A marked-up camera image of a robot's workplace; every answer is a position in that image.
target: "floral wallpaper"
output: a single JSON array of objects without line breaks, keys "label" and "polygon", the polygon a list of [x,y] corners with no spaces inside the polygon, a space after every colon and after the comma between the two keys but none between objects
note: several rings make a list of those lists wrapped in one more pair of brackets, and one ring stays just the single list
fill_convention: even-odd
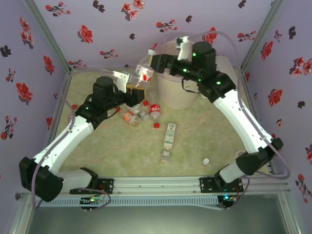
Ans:
[{"label": "floral wallpaper", "polygon": [[[302,233],[312,230],[312,28],[309,1],[287,1],[247,68],[249,92],[262,126],[280,137],[292,170],[290,187]],[[282,162],[274,159],[277,172]]]},{"label": "floral wallpaper", "polygon": [[[272,1],[34,0],[71,67],[80,60],[89,67],[135,66],[154,44],[212,30],[228,34],[243,59]],[[237,65],[225,38],[200,40]]]},{"label": "floral wallpaper", "polygon": [[2,1],[0,15],[0,199],[6,201],[1,203],[0,233],[4,234],[23,192],[19,162],[44,147],[65,70],[22,1]]}]

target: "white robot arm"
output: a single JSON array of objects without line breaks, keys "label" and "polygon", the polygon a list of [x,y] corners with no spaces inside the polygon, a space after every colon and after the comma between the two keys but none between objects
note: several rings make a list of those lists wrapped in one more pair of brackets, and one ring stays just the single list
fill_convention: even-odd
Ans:
[{"label": "white robot arm", "polygon": [[[169,69],[172,76],[179,75],[183,79],[196,82],[200,93],[226,116],[242,139],[246,153],[215,174],[214,181],[222,190],[237,178],[253,175],[274,157],[274,151],[240,109],[236,85],[227,74],[216,70],[216,54],[212,46],[205,41],[193,44],[192,61],[187,61],[188,54],[182,50],[184,48],[189,53],[189,43],[188,37],[177,38],[176,48],[180,49],[179,56],[155,55],[151,61],[151,67],[158,73],[163,73],[165,69]],[[283,146],[281,139],[272,139],[245,104],[243,104],[243,108],[267,142],[279,150]]]},{"label": "white robot arm", "polygon": [[72,128],[69,124],[62,133],[33,159],[23,158],[19,163],[22,186],[31,191],[32,177],[37,166],[42,162],[36,176],[36,195],[44,201],[53,200],[60,192],[75,188],[95,189],[98,179],[96,173],[87,168],[75,172],[59,173],[65,159],[78,144],[93,132],[105,119],[107,111],[124,103],[132,107],[144,100],[144,91],[127,90],[129,74],[114,72],[116,85],[110,77],[99,77],[93,85],[93,93],[75,112]]},{"label": "white robot arm", "polygon": [[[170,75],[180,75],[185,79],[197,82],[201,94],[206,96],[226,116],[239,134],[247,150],[246,153],[215,174],[215,183],[222,190],[224,186],[244,175],[253,175],[273,158],[274,152],[260,137],[240,109],[235,84],[228,75],[216,70],[215,50],[211,45],[206,42],[195,43],[192,51],[192,62],[186,60],[190,53],[188,37],[177,39],[176,47],[182,50],[179,56],[153,56],[151,67],[159,73],[163,73],[165,68],[169,68]],[[134,106],[143,101],[144,91],[133,89],[128,92],[126,90],[129,74],[114,72],[114,76],[118,77],[117,86],[113,84],[111,78],[100,77],[97,79],[93,86],[92,100],[85,100],[76,111],[75,124],[71,130],[69,129],[70,125],[68,125],[46,149],[33,159],[25,157],[20,162],[19,170],[24,188],[31,191],[35,168],[47,150],[65,134],[67,134],[66,137],[50,152],[40,166],[36,178],[36,195],[49,202],[60,192],[68,192],[75,188],[94,188],[97,174],[91,170],[81,168],[76,172],[61,174],[59,169],[78,144],[92,133],[103,120],[107,119],[108,110],[123,103]],[[283,146],[283,142],[279,138],[272,139],[246,106],[243,105],[243,107],[261,130],[266,140],[279,150]]]}]

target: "bottle label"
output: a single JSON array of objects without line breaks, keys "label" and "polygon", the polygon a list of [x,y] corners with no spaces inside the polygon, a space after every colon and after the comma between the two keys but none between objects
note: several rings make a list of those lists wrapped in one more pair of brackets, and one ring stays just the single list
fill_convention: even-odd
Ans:
[{"label": "bottle label", "polygon": [[145,111],[142,111],[141,113],[138,113],[137,115],[138,115],[140,118],[142,118],[143,116],[146,115],[146,112],[145,112]]},{"label": "bottle label", "polygon": [[150,82],[154,71],[141,65],[136,66],[136,74],[139,80]]},{"label": "bottle label", "polygon": [[130,111],[126,112],[123,116],[123,120],[126,121],[127,123],[130,122],[130,118],[134,116],[134,114],[132,114]]},{"label": "bottle label", "polygon": [[155,112],[155,111],[161,112],[160,111],[160,106],[158,104],[154,104],[154,105],[150,106],[150,113]]}]

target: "trash bin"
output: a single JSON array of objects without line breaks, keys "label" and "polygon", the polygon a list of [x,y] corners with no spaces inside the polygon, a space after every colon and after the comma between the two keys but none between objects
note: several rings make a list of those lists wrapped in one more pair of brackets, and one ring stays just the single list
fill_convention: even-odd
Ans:
[{"label": "trash bin", "polygon": [[[179,54],[176,49],[176,41],[172,40],[163,44],[159,49],[160,54],[175,55]],[[182,88],[182,77],[169,75],[169,70],[165,69],[163,74],[157,73],[158,91],[161,101],[171,109],[183,110],[191,106],[198,92],[197,83],[191,80],[184,81],[184,88],[196,93],[186,92]]]}]

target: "clear plastic bottle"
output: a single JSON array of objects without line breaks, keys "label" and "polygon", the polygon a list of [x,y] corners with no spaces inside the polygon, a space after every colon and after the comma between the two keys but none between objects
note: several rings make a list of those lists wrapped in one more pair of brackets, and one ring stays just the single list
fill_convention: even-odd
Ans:
[{"label": "clear plastic bottle", "polygon": [[131,111],[128,111],[124,106],[120,106],[119,108],[115,109],[118,114],[120,114],[123,120],[133,126],[138,126],[138,121],[136,120],[136,115],[133,114]]},{"label": "clear plastic bottle", "polygon": [[159,118],[161,116],[158,90],[150,90],[149,91],[149,103],[150,103],[150,117],[154,119],[154,128],[159,128]]},{"label": "clear plastic bottle", "polygon": [[[72,109],[74,110],[74,112],[76,112],[76,110],[78,110],[78,105],[76,104],[72,105]],[[70,114],[68,115],[68,123],[70,123],[72,119],[73,119],[72,112],[70,112]]]},{"label": "clear plastic bottle", "polygon": [[148,91],[149,83],[154,73],[154,69],[150,66],[150,60],[155,54],[156,52],[154,50],[148,50],[147,56],[145,56],[138,62],[136,70],[131,76],[131,80],[128,86]]},{"label": "clear plastic bottle", "polygon": [[[143,102],[143,105],[144,106],[148,106],[148,101],[144,101]],[[150,116],[148,113],[146,113],[143,108],[142,108],[142,105],[139,104],[139,106],[137,108],[134,108],[134,107],[129,107],[129,106],[126,106],[126,108],[131,111],[133,114],[135,115],[138,115],[139,116],[139,120],[144,120],[144,121],[147,121]]]}]

